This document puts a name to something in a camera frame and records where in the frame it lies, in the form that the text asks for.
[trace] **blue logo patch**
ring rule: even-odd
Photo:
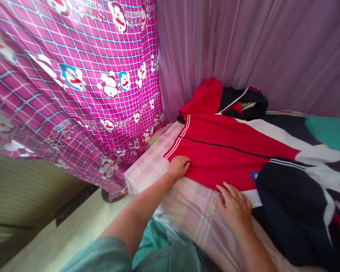
[[[253,172],[250,174],[252,180],[256,181],[256,179],[258,178],[258,174],[259,174],[258,171],[253,171]]]

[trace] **person's left hand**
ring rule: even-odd
[[[173,158],[166,173],[171,175],[175,180],[183,177],[189,169],[191,159],[185,156],[176,156]]]

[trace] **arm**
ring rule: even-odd
[[[225,188],[218,186],[225,204],[217,196],[217,207],[233,232],[241,251],[247,272],[276,272],[268,251],[256,236],[252,224],[252,203],[233,186],[223,183]]]
[[[139,248],[151,216],[171,186],[185,175],[189,165],[188,157],[173,158],[166,173],[131,200],[99,237],[111,236],[121,239],[125,242],[132,259]]]

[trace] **bedding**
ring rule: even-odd
[[[165,173],[166,151],[182,130],[176,122],[126,172],[128,190],[139,194]],[[217,211],[217,192],[189,178],[181,178],[154,214],[155,220],[170,225],[193,240],[223,271],[243,271],[244,266],[233,234]],[[295,267],[276,249],[259,223],[253,220],[257,236],[265,245],[279,271],[324,271],[320,267]]]

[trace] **green sleeve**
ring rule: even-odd
[[[125,243],[115,237],[102,237],[78,252],[60,272],[80,271],[132,271],[132,261]]]

